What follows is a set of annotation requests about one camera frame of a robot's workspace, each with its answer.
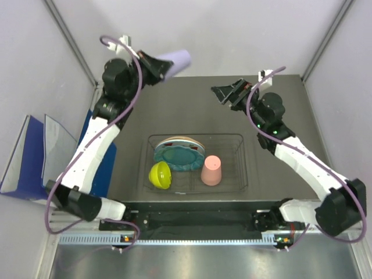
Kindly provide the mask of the purple plastic cup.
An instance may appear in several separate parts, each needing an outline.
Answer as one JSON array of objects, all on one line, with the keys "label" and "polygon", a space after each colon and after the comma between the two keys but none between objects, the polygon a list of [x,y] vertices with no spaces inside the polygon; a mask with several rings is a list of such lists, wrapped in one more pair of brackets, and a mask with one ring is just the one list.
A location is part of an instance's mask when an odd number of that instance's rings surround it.
[{"label": "purple plastic cup", "polygon": [[191,64],[191,55],[186,49],[181,49],[169,53],[164,53],[156,57],[159,60],[173,62],[172,67],[166,72],[163,82],[176,76],[178,73],[185,70]]}]

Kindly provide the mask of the pink plastic cup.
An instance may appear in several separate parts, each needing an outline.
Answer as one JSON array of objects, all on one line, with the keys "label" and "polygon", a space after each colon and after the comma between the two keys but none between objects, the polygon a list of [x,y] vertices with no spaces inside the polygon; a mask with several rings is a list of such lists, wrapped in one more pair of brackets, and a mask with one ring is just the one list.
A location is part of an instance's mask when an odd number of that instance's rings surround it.
[{"label": "pink plastic cup", "polygon": [[201,171],[201,180],[208,186],[216,186],[221,182],[221,160],[216,155],[208,156]]}]

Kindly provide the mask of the yellow-green plastic bowl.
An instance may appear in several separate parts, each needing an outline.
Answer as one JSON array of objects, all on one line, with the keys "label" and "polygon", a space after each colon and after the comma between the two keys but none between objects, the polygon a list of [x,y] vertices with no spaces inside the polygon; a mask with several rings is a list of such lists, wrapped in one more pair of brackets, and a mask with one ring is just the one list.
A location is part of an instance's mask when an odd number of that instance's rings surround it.
[{"label": "yellow-green plastic bowl", "polygon": [[169,189],[171,186],[171,170],[164,162],[154,164],[149,172],[149,182],[158,189]]}]

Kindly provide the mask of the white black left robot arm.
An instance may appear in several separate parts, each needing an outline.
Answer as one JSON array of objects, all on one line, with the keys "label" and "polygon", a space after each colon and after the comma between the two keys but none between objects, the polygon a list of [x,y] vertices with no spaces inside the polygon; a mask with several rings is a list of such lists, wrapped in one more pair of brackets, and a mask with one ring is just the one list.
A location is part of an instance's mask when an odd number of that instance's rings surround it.
[{"label": "white black left robot arm", "polygon": [[186,50],[150,56],[138,51],[126,62],[114,58],[106,62],[102,74],[102,95],[94,106],[88,128],[66,172],[49,181],[47,206],[54,204],[85,221],[112,219],[118,230],[131,226],[125,204],[91,194],[102,159],[123,129],[141,90],[156,85],[184,70],[191,63]]}]

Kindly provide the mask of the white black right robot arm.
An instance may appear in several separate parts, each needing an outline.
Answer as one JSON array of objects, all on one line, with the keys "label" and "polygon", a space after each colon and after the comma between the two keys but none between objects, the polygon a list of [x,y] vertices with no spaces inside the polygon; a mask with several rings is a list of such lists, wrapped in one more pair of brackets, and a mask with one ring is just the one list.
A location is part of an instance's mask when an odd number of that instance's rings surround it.
[{"label": "white black right robot arm", "polygon": [[338,236],[358,222],[362,223],[361,241],[366,235],[366,186],[359,179],[349,180],[333,172],[310,152],[283,122],[282,98],[273,92],[259,95],[244,79],[227,86],[212,87],[219,102],[230,103],[233,111],[243,111],[257,128],[260,146],[287,164],[304,179],[319,198],[317,202],[285,198],[268,212],[254,213],[258,231],[284,230],[292,223],[316,226],[326,236]]}]

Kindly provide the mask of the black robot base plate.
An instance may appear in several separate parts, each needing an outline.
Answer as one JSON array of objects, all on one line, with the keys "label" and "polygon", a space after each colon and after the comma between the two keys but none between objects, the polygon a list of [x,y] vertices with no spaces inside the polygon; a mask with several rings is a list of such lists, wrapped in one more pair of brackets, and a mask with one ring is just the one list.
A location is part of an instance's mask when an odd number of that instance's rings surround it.
[{"label": "black robot base plate", "polygon": [[141,231],[172,226],[233,226],[248,231],[280,230],[290,223],[279,216],[276,202],[174,201],[129,202],[121,219],[132,221]]}]

